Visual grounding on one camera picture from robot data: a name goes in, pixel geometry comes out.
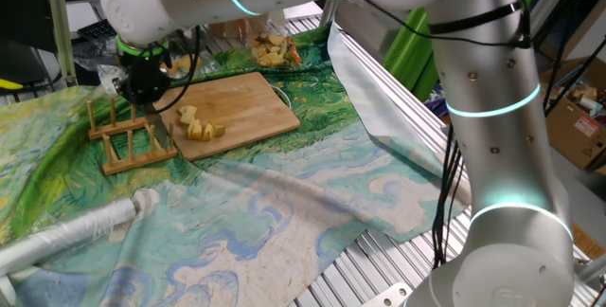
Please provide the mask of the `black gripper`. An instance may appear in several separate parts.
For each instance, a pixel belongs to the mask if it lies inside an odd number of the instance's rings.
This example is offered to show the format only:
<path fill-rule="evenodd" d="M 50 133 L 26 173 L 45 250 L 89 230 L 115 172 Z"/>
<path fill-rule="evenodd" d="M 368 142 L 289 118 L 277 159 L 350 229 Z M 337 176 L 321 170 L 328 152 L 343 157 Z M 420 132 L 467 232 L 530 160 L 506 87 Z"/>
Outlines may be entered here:
<path fill-rule="evenodd" d="M 124 54 L 118 57 L 125 74 L 112 79 L 116 92 L 143 114 L 153 114 L 153 104 L 159 101 L 170 88 L 170 78 L 161 69 L 162 55 L 134 56 Z"/>

